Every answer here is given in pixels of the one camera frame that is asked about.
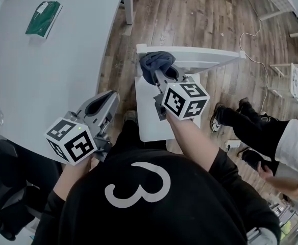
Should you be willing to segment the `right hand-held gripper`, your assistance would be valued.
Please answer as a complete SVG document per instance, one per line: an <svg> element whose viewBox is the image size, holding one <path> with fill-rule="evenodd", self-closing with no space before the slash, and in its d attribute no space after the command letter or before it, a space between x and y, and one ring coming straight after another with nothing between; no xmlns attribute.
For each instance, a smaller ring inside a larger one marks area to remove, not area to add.
<svg viewBox="0 0 298 245"><path fill-rule="evenodd" d="M171 113L178 120L194 119L202 115L210 99L209 94L194 78L186 76L184 70L175 65L164 73L155 71L160 94L154 97L160 120Z"/></svg>

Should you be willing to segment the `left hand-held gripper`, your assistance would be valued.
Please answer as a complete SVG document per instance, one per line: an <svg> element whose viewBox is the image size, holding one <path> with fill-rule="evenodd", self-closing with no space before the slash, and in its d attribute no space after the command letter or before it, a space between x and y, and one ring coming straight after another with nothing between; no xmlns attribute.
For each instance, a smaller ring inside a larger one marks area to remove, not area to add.
<svg viewBox="0 0 298 245"><path fill-rule="evenodd" d="M120 97L109 90L84 102L78 111L68 111L44 133L57 156L71 165L77 165L91 154L101 162L112 148L106 133Z"/></svg>

